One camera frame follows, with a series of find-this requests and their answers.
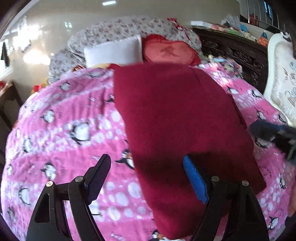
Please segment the colourful clothes pile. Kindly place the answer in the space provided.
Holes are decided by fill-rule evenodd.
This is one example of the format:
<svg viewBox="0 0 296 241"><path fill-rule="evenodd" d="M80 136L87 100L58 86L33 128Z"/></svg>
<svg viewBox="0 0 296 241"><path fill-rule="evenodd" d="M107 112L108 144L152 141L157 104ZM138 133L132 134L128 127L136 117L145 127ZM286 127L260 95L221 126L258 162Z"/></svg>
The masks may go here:
<svg viewBox="0 0 296 241"><path fill-rule="evenodd" d="M215 57L210 54L205 57L198 66L203 69L217 67L218 70L224 71L231 77L243 78L242 66L239 65L235 60L228 57Z"/></svg>

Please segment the clutter on headboard shelf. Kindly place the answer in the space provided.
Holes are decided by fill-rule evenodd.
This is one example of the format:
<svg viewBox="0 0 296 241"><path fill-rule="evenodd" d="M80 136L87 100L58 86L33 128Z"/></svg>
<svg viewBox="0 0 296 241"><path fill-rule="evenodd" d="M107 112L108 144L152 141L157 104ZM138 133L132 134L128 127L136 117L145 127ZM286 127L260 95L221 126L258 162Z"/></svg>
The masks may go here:
<svg viewBox="0 0 296 241"><path fill-rule="evenodd" d="M241 24L237 16L228 15L221 24L210 23L205 21L191 21L191 26L195 28L207 28L215 31L229 33L244 37L253 42L257 42L264 47L268 46L268 35L265 30L258 31L254 35L255 30L248 30L247 26Z"/></svg>

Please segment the pink penguin blanket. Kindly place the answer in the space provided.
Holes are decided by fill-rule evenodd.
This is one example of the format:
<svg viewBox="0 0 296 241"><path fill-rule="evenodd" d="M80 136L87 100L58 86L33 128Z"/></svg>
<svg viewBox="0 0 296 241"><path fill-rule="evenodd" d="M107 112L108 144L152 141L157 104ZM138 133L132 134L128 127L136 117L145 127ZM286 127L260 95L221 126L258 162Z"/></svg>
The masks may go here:
<svg viewBox="0 0 296 241"><path fill-rule="evenodd" d="M72 72L30 96L6 142L1 182L3 218L25 240L46 182L62 184L83 175L103 154L111 169L90 211L106 240L172 240L158 230L130 152L125 123L114 102L114 70ZM285 125L287 119L245 80L217 67L199 68L233 99L249 125L257 120ZM256 137L253 155L266 182L256 193L270 238L295 211L295 167L273 144Z"/></svg>

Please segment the dark red sweater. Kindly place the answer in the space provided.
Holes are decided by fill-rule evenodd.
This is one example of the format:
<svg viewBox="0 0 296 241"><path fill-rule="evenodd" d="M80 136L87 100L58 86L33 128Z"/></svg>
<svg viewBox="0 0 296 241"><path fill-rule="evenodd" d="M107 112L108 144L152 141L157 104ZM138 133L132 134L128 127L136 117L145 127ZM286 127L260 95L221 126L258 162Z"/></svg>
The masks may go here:
<svg viewBox="0 0 296 241"><path fill-rule="evenodd" d="M116 68L113 80L135 172L161 234L172 240L191 235L206 210L184 156L210 177L246 180L255 193L266 188L243 117L203 70L145 63Z"/></svg>

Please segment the red heart cushion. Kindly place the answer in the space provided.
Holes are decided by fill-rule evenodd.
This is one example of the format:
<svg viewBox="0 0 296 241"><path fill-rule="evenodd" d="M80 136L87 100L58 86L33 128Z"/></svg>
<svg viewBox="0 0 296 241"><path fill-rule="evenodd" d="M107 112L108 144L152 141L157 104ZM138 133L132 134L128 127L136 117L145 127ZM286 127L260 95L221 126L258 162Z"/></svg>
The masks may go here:
<svg viewBox="0 0 296 241"><path fill-rule="evenodd" d="M144 60L151 63L177 63L190 66L201 63L197 51L186 42L170 41L156 34L142 38L142 54Z"/></svg>

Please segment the dark cloth hanging on wall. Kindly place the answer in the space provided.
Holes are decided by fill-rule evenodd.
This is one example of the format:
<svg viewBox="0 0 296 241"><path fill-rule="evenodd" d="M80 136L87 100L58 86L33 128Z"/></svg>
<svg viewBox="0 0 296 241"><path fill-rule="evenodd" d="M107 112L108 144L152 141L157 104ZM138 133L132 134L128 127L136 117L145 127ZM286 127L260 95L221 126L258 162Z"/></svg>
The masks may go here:
<svg viewBox="0 0 296 241"><path fill-rule="evenodd" d="M9 59L9 56L8 56L8 51L7 51L5 42L3 42L3 46L2 46L1 60L4 61L4 64L5 64L6 67L10 66L10 59Z"/></svg>

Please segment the white pillow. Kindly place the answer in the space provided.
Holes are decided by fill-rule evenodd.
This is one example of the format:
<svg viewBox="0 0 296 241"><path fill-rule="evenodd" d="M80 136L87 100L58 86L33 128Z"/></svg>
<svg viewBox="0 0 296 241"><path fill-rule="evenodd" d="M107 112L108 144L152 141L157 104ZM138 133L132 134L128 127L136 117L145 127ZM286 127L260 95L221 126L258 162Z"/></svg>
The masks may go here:
<svg viewBox="0 0 296 241"><path fill-rule="evenodd" d="M95 47L85 47L87 68L102 64L130 65L142 62L142 38L131 36L116 41L108 41Z"/></svg>

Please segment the carved dark wooden headboard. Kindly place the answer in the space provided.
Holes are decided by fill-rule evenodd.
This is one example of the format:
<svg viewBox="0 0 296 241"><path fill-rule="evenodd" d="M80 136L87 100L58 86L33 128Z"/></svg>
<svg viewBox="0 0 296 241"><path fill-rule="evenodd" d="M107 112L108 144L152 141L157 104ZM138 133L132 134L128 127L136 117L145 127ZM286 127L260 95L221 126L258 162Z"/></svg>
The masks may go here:
<svg viewBox="0 0 296 241"><path fill-rule="evenodd" d="M268 77L267 48L238 35L194 27L202 43L204 55L231 58L242 66L242 76L260 93L264 93Z"/></svg>

